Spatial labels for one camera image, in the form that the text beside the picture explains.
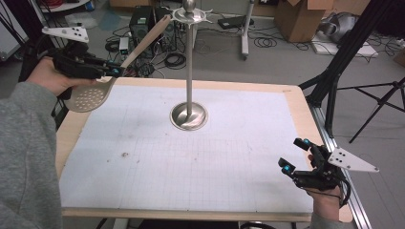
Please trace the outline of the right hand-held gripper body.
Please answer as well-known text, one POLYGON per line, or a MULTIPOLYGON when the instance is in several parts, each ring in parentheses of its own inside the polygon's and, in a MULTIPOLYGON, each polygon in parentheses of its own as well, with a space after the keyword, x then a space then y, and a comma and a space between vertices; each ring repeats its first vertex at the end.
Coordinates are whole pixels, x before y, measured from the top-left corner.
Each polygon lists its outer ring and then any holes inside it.
POLYGON ((311 171, 294 171, 293 182, 300 188, 314 188, 320 191, 333 189, 345 180, 343 170, 377 173, 379 168, 337 147, 329 152, 324 146, 313 145, 311 171))

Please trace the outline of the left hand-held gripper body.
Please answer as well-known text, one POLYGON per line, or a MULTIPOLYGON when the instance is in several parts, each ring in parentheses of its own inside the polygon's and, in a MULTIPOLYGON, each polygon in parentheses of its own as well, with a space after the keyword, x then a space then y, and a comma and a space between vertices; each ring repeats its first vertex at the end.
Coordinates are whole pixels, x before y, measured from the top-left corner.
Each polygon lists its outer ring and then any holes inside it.
POLYGON ((46 35, 65 38, 68 44, 64 48, 48 51, 55 68, 72 78, 98 79, 109 72, 107 61, 88 52, 89 37, 81 26, 65 28, 44 27, 46 35))

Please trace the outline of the slotted spoon with beige handle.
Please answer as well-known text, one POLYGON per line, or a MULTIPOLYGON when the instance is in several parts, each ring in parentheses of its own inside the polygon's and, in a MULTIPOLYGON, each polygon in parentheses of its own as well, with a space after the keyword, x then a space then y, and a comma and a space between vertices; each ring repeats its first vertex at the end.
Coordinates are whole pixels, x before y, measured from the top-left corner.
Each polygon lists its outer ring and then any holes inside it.
MULTIPOLYGON (((163 18, 150 30, 134 50, 121 64, 124 70, 136 60, 136 58, 148 48, 156 38, 163 33, 171 21, 171 16, 166 14, 163 18)), ((106 82, 97 82, 91 86, 78 86, 72 90, 72 96, 65 101, 66 107, 76 113, 88 113, 99 108, 108 98, 117 78, 111 77, 106 82)))

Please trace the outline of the metal utensil stand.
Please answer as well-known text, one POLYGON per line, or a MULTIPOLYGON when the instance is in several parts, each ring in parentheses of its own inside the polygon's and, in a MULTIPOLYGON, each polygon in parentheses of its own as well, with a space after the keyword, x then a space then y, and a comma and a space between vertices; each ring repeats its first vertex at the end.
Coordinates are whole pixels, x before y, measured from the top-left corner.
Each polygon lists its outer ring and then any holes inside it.
POLYGON ((206 108, 193 101, 194 29, 206 20, 206 12, 196 8, 196 0, 182 0, 181 8, 173 10, 172 19, 184 24, 186 28, 186 101, 171 110, 170 121, 180 130, 196 131, 203 127, 208 119, 206 108))

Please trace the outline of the person's right hand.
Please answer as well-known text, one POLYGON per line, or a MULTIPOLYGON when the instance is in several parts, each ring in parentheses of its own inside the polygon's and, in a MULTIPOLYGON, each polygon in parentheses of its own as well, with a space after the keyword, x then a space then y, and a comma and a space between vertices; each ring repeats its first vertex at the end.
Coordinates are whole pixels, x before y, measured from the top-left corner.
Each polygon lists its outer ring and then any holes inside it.
POLYGON ((313 213, 317 216, 332 221, 339 220, 341 191, 339 186, 326 191, 306 188, 305 191, 313 199, 313 213))

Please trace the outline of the person's left hand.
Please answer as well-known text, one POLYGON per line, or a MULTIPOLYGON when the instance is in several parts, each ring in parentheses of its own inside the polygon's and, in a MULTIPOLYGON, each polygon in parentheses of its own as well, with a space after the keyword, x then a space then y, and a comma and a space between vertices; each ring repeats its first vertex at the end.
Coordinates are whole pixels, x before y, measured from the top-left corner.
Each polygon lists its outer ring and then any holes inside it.
POLYGON ((71 87, 96 84, 93 79, 70 78, 54 68, 51 57, 43 57, 27 79, 27 82, 42 86, 54 95, 60 95, 71 87))

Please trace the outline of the grey power adapter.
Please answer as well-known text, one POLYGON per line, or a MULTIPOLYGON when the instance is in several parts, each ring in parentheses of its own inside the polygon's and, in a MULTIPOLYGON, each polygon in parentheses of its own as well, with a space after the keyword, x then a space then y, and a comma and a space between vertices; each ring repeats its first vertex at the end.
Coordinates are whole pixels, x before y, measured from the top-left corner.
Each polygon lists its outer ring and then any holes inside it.
POLYGON ((121 37, 119 39, 118 49, 121 54, 128 54, 128 52, 129 52, 129 38, 128 37, 121 37))

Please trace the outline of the black computer tower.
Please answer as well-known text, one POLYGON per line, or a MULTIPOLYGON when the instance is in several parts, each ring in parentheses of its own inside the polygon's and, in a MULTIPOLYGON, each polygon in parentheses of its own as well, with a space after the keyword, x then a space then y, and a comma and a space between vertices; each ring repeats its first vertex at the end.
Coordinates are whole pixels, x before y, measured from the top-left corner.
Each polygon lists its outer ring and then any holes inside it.
POLYGON ((151 6, 135 6, 129 28, 134 44, 137 45, 152 29, 155 19, 151 6))
MULTIPOLYGON (((165 15, 171 16, 171 10, 169 10, 166 7, 155 7, 155 17, 156 17, 156 22, 159 22, 165 15)), ((169 21, 167 27, 161 34, 161 37, 171 40, 174 37, 174 22, 169 21)))

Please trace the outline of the black tripod stand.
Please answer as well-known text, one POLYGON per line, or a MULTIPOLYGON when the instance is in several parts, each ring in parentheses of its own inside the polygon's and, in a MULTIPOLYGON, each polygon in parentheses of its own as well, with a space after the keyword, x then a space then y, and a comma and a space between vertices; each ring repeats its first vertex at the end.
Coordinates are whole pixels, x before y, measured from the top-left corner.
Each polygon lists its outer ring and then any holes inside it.
POLYGON ((345 91, 345 90, 356 90, 361 94, 373 99, 376 102, 376 107, 370 114, 370 116, 366 119, 366 121, 362 124, 359 130, 354 134, 354 136, 350 139, 350 143, 354 143, 354 141, 358 138, 358 136, 363 132, 363 130, 368 126, 368 124, 374 119, 377 113, 384 107, 388 106, 395 110, 398 110, 405 114, 405 77, 403 77, 399 81, 393 81, 389 83, 379 83, 379 84, 369 84, 369 85, 360 85, 360 86, 351 86, 351 87, 343 87, 338 88, 338 91, 345 91), (376 96, 369 92, 366 92, 366 89, 369 88, 379 88, 379 87, 390 87, 390 89, 383 94, 382 96, 376 96), (402 106, 399 107, 390 102, 391 97, 396 93, 400 92, 402 106))

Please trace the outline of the white grid mat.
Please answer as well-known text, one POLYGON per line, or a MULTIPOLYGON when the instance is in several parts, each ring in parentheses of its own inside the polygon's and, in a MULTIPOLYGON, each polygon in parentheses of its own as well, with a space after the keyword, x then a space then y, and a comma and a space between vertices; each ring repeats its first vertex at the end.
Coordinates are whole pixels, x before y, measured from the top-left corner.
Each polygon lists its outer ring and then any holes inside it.
POLYGON ((176 128, 183 88, 115 86, 91 112, 63 169, 65 208, 308 213, 312 201, 278 165, 307 169, 284 93, 196 89, 208 112, 176 128))

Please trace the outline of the large open cardboard box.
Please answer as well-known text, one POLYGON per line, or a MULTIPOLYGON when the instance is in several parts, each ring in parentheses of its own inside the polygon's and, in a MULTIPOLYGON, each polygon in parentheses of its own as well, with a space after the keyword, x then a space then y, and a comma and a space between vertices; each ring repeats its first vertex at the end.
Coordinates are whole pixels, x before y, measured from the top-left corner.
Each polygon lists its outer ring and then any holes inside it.
POLYGON ((288 42, 308 42, 334 0, 279 0, 274 23, 288 42))

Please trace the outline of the grey bag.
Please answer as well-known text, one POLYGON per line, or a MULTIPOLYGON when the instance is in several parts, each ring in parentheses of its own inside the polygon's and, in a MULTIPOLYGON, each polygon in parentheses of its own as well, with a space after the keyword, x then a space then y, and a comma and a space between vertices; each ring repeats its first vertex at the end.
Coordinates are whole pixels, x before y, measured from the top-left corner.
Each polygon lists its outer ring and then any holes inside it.
POLYGON ((357 21, 358 17, 349 12, 332 12, 321 20, 317 30, 338 44, 353 29, 357 21))

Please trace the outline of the flat black box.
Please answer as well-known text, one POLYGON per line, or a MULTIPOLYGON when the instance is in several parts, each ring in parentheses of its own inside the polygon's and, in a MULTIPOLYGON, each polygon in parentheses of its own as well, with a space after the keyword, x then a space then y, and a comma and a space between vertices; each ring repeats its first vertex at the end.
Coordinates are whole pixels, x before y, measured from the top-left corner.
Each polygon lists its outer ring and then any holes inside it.
POLYGON ((236 29, 236 28, 242 29, 245 27, 245 21, 246 21, 245 16, 235 16, 235 17, 219 19, 218 25, 223 30, 230 30, 230 29, 236 29))

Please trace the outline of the black metal frame post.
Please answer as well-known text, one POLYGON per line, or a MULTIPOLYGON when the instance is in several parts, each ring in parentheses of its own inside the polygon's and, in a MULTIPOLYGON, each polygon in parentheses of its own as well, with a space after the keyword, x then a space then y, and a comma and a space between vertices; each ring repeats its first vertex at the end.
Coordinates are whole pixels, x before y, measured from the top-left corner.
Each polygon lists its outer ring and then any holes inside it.
POLYGON ((394 1, 371 0, 327 68, 319 75, 299 85, 302 90, 314 87, 312 92, 306 96, 306 100, 315 108, 320 108, 324 98, 328 98, 324 128, 329 137, 333 137, 332 124, 340 76, 394 4, 394 1))

